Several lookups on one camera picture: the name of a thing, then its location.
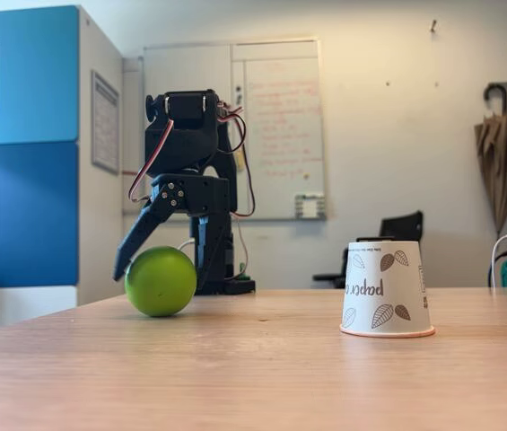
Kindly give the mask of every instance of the blue cabinet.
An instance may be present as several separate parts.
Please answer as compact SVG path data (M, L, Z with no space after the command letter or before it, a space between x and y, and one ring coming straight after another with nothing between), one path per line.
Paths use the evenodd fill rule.
M0 287L78 281L80 12L0 12Z
M76 7L0 12L0 145L74 142L78 74Z
M75 143L0 145L0 287L78 278Z

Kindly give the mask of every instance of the black chair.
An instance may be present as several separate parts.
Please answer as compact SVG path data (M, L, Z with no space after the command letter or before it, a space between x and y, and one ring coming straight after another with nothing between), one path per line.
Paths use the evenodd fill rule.
M423 237L423 212L411 215L383 218L380 222L380 236L387 236L395 241L421 241Z
M421 241L423 237L423 212L416 211L411 215L383 218L380 221L379 237L394 241ZM330 281L335 289L345 288L346 260L348 249L343 250L343 266L340 274L316 274L313 281Z

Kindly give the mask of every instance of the paper cup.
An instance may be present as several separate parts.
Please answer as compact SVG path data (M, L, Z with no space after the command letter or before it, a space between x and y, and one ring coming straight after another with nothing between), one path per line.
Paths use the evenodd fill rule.
M341 330L390 338L434 333L418 242L349 244Z

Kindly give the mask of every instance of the red wire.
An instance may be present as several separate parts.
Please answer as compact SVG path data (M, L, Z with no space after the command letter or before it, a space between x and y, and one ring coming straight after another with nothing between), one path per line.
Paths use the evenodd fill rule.
M142 169L139 170L137 175L135 176L134 182L132 183L131 187L129 188L129 191L127 195L129 196L129 200L132 202L139 202L140 200L147 200L149 199L148 196L143 196L141 198L134 198L134 192L139 186L139 183L141 182L144 175L149 170L150 166L155 162L155 159L157 159L158 154L163 148L163 144L165 144L165 141L167 139L167 136L169 136L171 130L173 129L173 120L168 119L167 125L165 126L165 129L163 130L162 137L160 137L160 142L157 144L155 149L153 150L153 153L149 159L147 159L147 162L145 162Z

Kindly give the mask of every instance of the wooden table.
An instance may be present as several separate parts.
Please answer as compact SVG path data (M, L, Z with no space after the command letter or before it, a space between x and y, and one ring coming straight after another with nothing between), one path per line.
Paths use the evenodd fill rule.
M507 289L430 289L437 334L339 332L342 292L125 297L0 329L3 430L507 430Z

